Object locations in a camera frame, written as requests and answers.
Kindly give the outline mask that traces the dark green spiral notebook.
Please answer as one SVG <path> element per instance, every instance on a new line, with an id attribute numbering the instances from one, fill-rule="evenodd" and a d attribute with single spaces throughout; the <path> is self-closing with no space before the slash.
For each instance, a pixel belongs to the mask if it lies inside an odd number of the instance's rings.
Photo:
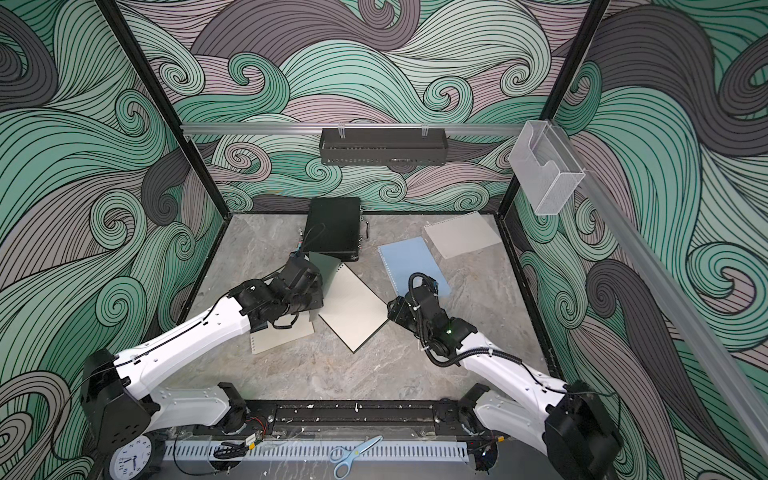
<path id="1" fill-rule="evenodd" d="M 386 304 L 342 261 L 320 253 L 308 260 L 322 277 L 319 317 L 353 353 L 387 322 Z"/>

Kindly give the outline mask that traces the torn lined paper page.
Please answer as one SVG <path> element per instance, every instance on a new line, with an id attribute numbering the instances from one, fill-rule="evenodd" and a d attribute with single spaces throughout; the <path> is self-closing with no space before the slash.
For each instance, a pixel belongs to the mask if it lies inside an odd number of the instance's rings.
<path id="1" fill-rule="evenodd" d="M 449 259 L 502 242 L 490 224 L 477 212 L 424 227 L 443 258 Z"/>

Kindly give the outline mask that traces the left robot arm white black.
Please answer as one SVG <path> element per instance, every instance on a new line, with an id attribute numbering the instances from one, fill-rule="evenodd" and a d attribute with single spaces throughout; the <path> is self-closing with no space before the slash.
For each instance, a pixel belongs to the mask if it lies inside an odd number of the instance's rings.
<path id="1" fill-rule="evenodd" d="M 318 310 L 340 262 L 317 253 L 293 253 L 265 279 L 233 287 L 212 307 L 177 327 L 117 354 L 101 349 L 84 363 L 80 404 L 100 453 L 112 454 L 140 435 L 177 426 L 238 432 L 247 403 L 230 383 L 164 393 L 161 384 L 213 348 L 241 335 L 298 320 Z"/>

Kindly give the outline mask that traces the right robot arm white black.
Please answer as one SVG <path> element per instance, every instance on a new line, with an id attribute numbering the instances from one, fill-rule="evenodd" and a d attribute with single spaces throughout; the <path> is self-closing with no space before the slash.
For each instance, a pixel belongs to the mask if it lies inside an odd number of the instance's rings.
<path id="1" fill-rule="evenodd" d="M 614 475 L 624 440 L 604 404 L 610 393 L 552 377 L 501 350 L 471 323 L 449 316 L 438 293 L 436 279 L 413 273 L 406 294 L 388 303 L 388 318 L 414 334 L 433 365 L 462 367 L 490 382 L 469 401 L 481 431 L 545 454 L 564 479 Z"/>

